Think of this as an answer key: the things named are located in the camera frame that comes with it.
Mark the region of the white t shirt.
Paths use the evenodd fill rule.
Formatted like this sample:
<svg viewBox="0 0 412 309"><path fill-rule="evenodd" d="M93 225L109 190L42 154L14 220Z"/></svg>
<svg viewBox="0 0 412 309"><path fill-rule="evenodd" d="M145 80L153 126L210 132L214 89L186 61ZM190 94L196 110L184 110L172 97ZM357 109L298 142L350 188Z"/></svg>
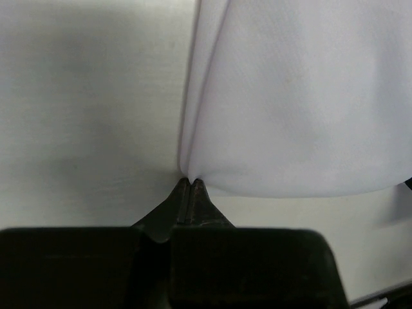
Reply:
<svg viewBox="0 0 412 309"><path fill-rule="evenodd" d="M411 177L410 1L201 1L180 169L235 195Z"/></svg>

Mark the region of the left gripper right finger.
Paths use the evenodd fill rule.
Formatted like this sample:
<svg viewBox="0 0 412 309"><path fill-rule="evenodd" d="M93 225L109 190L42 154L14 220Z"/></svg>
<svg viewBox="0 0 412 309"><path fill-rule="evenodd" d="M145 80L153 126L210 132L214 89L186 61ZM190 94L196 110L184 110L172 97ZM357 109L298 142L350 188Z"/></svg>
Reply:
<svg viewBox="0 0 412 309"><path fill-rule="evenodd" d="M183 198L183 225L197 227L227 227L233 224L213 204L203 180L186 186Z"/></svg>

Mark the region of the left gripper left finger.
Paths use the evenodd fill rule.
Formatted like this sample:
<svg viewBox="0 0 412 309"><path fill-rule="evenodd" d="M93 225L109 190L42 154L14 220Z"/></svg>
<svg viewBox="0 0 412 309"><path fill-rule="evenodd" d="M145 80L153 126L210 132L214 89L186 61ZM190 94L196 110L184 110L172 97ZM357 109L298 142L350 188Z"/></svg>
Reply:
<svg viewBox="0 0 412 309"><path fill-rule="evenodd" d="M154 242L165 243L173 227L185 221L189 197L190 183L187 178L181 178L170 195L133 227L140 229Z"/></svg>

